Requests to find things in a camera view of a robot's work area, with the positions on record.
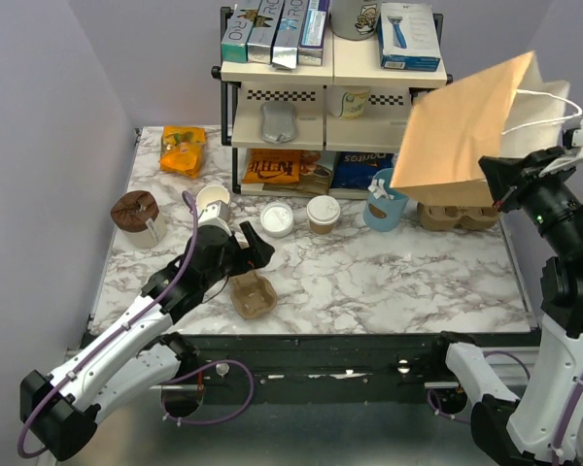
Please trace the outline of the brown paper coffee cup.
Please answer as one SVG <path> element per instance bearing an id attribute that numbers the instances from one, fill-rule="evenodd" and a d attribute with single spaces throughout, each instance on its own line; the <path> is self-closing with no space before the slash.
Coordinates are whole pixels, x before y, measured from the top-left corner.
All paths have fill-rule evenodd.
<path id="1" fill-rule="evenodd" d="M 336 221 L 330 221 L 330 222 L 323 222 L 323 221 L 317 221 L 314 218 L 309 218 L 309 224 L 310 224 L 310 228 L 311 230 L 318 235 L 326 235 L 329 234 L 332 229 L 334 228 L 334 224 L 336 223 Z"/>

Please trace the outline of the single cardboard cup carrier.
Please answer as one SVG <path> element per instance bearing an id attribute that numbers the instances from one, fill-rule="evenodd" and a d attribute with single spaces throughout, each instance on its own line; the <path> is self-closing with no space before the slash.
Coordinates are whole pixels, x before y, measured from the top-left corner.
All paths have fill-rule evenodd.
<path id="1" fill-rule="evenodd" d="M 278 303 L 271 282 L 257 271 L 229 279 L 230 299 L 235 312 L 244 319 L 254 319 L 270 313 Z"/>

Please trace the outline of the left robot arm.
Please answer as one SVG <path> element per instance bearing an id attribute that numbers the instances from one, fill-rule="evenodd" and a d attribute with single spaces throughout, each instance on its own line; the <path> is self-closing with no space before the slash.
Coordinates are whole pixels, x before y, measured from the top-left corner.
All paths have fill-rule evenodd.
<path id="1" fill-rule="evenodd" d="M 215 284 L 265 267 L 275 252 L 248 221 L 240 228 L 245 245 L 226 227 L 195 228 L 185 252 L 154 273 L 110 327 L 48 374 L 33 370 L 24 377 L 19 385 L 20 457 L 30 457 L 24 443 L 33 433 L 43 451 L 67 460 L 128 398 L 194 376 L 189 347 L 169 328 L 200 306 Z"/>

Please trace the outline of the brown paper cups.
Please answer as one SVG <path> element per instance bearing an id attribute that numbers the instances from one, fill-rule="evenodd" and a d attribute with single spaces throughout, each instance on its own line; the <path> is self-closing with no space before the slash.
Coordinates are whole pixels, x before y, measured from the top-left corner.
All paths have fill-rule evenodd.
<path id="1" fill-rule="evenodd" d="M 199 216 L 204 216 L 210 205 L 217 208 L 217 216 L 224 221 L 230 219 L 230 193 L 220 183 L 205 185 L 196 195 Z"/>

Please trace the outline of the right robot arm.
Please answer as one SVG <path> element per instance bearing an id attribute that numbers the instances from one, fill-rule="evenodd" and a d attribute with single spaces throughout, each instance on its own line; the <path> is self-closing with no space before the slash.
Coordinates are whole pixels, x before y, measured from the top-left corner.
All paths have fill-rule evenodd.
<path id="1" fill-rule="evenodd" d="M 511 391 L 482 349 L 457 342 L 432 351 L 429 372 L 460 382 L 473 407 L 475 445 L 499 465 L 573 465 L 583 419 L 583 203 L 566 186 L 577 150 L 553 147 L 479 165 L 501 213 L 523 210 L 553 257 L 542 269 L 543 317 L 533 373 Z"/>

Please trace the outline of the brown paper bag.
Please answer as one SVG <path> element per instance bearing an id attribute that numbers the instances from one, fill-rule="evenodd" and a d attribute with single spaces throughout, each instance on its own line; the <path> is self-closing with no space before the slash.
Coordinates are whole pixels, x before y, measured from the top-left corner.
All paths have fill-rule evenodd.
<path id="1" fill-rule="evenodd" d="M 544 81 L 529 51 L 428 93 L 411 111 L 391 187 L 427 206 L 491 206 L 479 159 L 555 146 L 583 114 L 569 90 Z"/>

